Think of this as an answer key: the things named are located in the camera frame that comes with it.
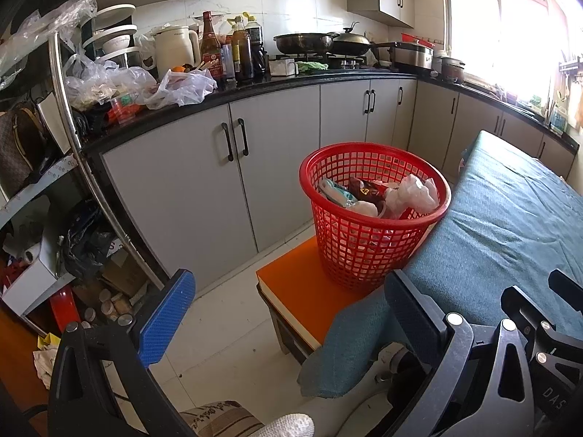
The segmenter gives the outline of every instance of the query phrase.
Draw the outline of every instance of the white bowl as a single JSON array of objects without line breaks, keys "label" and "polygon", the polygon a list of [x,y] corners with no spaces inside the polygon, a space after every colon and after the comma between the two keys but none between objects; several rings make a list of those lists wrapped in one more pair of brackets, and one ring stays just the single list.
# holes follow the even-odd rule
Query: white bowl
[{"label": "white bowl", "polygon": [[129,46],[129,34],[123,34],[122,36],[117,36],[103,43],[103,52],[105,54],[111,54],[115,51],[120,51],[121,49],[126,49]]}]

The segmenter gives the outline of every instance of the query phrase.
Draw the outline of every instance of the paper roll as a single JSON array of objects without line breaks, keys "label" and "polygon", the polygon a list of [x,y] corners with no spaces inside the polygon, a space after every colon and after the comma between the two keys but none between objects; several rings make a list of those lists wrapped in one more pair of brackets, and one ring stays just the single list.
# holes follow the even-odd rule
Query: paper roll
[{"label": "paper roll", "polygon": [[31,246],[24,252],[24,261],[26,264],[32,264],[39,257],[40,254],[40,243]]}]

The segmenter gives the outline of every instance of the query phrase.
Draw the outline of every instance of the countertop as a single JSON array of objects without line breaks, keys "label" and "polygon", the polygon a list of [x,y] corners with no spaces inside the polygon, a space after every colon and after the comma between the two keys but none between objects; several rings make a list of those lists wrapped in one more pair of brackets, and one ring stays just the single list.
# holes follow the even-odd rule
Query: countertop
[{"label": "countertop", "polygon": [[249,83],[227,83],[223,89],[215,90],[215,92],[211,95],[207,95],[202,103],[196,105],[170,105],[159,110],[144,110],[138,113],[132,122],[112,127],[102,137],[88,142],[83,147],[83,152],[89,156],[105,153],[135,138],[136,136],[147,133],[148,131],[159,128],[160,126],[164,126],[178,119],[193,115],[194,113],[202,112],[209,108],[220,106],[229,102],[234,102],[243,98],[254,97],[256,95],[263,95],[270,92],[290,88],[334,82],[366,80],[371,78],[417,78],[427,83],[439,85],[451,90],[458,91],[460,93],[464,93],[470,97],[480,99],[491,105],[499,106],[507,113],[511,112],[513,115],[523,119],[527,123],[535,126],[537,129],[556,139],[561,145],[563,145],[573,154],[576,154],[579,149],[579,144],[566,133],[564,133],[562,137],[558,136],[550,131],[546,126],[540,124],[534,117],[530,117],[519,111],[516,107],[508,103],[495,100],[492,97],[489,97],[488,95],[470,87],[462,86],[459,84],[450,84],[430,77],[421,77],[418,75],[407,74],[389,69],[363,68],[353,70],[320,70],[310,72],[309,74],[292,75],[290,77],[271,77],[270,75],[266,75],[259,80],[254,80],[253,82]]}]

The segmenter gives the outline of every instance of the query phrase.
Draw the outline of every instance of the table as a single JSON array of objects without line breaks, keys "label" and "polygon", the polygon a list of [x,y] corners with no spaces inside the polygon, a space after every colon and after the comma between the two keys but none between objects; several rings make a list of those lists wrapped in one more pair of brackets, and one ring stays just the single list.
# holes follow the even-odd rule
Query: table
[{"label": "table", "polygon": [[257,279],[279,345],[299,363],[322,346],[337,312],[366,296],[326,276],[315,236],[259,269]]}]

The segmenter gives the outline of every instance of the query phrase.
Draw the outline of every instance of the blue gripper pad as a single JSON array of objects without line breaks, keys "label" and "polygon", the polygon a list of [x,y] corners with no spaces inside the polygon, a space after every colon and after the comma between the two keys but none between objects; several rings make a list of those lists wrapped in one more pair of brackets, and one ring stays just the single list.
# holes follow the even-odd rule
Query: blue gripper pad
[{"label": "blue gripper pad", "polygon": [[139,331],[138,356],[144,367],[162,359],[195,293],[194,276],[190,271],[182,270],[178,280]]}]

